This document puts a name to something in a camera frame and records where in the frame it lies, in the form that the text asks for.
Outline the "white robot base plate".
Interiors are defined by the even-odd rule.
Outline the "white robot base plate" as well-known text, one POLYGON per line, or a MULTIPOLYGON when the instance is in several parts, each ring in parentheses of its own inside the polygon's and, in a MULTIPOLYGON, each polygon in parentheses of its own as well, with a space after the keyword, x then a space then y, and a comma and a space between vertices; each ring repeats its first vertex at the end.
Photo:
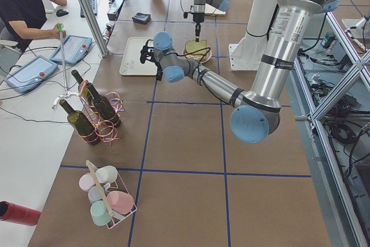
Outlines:
POLYGON ((253 51, 245 41, 229 44, 229 58, 232 71, 253 71, 253 51))

